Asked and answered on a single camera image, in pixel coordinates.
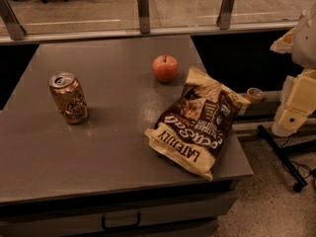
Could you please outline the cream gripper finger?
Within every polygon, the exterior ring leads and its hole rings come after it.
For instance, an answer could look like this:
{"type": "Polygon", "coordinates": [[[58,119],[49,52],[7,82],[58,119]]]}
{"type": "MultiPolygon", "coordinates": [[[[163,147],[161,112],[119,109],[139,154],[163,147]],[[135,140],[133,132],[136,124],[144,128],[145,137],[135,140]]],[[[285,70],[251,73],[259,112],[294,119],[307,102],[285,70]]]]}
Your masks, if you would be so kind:
{"type": "Polygon", "coordinates": [[[287,76],[272,126],[273,134],[287,137],[296,133],[316,111],[316,71],[304,69],[296,77],[287,76]]]}
{"type": "Polygon", "coordinates": [[[291,53],[293,47],[293,36],[295,33],[295,28],[289,30],[281,38],[275,40],[270,47],[270,50],[276,53],[284,54],[291,53]]]}

